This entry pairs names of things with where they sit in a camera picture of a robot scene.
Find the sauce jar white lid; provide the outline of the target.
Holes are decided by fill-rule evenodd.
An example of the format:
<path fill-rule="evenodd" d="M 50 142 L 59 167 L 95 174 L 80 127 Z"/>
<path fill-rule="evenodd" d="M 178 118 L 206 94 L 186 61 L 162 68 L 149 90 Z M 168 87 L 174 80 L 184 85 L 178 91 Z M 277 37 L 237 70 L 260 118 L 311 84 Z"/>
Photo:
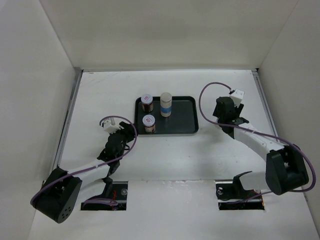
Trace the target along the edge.
<path fill-rule="evenodd" d="M 142 118 L 144 130 L 148 134 L 152 134 L 156 130 L 156 119 L 153 115 L 147 114 Z"/>
<path fill-rule="evenodd" d="M 142 110 L 145 113 L 150 113 L 153 111 L 153 97 L 150 94 L 143 94 L 140 98 Z"/>

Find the grain bottle blue label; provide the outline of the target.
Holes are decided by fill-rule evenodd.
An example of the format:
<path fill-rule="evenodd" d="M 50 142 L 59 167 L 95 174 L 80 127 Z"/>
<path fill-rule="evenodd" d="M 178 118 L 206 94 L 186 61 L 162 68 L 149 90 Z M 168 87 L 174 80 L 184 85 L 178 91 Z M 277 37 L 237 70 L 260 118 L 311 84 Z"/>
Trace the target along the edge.
<path fill-rule="evenodd" d="M 169 92 L 163 92 L 160 95 L 160 114 L 167 118 L 172 112 L 172 95 Z"/>

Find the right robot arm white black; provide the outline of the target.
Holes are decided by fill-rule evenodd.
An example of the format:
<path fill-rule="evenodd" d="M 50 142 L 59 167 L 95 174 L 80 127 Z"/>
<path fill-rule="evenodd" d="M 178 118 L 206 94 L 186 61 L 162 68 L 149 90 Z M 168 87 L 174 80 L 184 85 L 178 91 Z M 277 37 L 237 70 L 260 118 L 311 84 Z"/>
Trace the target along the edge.
<path fill-rule="evenodd" d="M 235 105 L 231 97 L 216 99 L 213 116 L 222 131 L 237 140 L 266 163 L 265 181 L 276 195 L 282 195 L 309 183 L 303 156 L 296 148 L 272 140 L 270 136 L 258 134 L 248 120 L 240 116 L 244 105 Z"/>

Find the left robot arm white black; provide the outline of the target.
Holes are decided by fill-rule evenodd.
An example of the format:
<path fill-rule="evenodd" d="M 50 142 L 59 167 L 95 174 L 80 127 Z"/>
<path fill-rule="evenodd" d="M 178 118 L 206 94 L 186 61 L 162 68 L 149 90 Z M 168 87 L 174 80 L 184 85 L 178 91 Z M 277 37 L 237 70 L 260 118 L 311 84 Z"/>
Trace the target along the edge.
<path fill-rule="evenodd" d="M 31 198 L 30 205 L 54 222 L 63 223 L 72 213 L 81 189 L 102 180 L 95 187 L 100 199 L 108 199 L 112 195 L 110 176 L 116 172 L 123 159 L 131 150 L 130 142 L 137 141 L 136 126 L 128 121 L 119 123 L 109 133 L 104 149 L 93 162 L 77 170 L 55 168 L 42 185 L 41 189 Z"/>

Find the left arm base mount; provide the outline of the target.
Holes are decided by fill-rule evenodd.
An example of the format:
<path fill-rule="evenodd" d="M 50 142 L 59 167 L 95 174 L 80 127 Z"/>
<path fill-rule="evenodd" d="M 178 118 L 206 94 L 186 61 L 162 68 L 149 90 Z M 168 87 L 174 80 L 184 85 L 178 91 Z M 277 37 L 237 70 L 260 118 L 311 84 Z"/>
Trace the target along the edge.
<path fill-rule="evenodd" d="M 90 197 L 81 203 L 81 211 L 126 211 L 129 183 L 103 179 L 102 193 Z"/>

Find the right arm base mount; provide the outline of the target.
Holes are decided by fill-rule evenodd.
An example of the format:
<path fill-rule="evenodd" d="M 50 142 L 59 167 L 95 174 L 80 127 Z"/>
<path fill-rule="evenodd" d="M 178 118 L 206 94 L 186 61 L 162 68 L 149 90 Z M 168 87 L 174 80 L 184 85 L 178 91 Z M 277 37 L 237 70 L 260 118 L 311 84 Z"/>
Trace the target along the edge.
<path fill-rule="evenodd" d="M 233 179 L 215 181 L 215 194 L 220 211 L 265 210 L 262 196 L 252 198 L 259 192 L 254 189 L 245 190 L 243 188 L 240 177 L 248 173 L 251 173 L 251 171 L 238 174 Z"/>

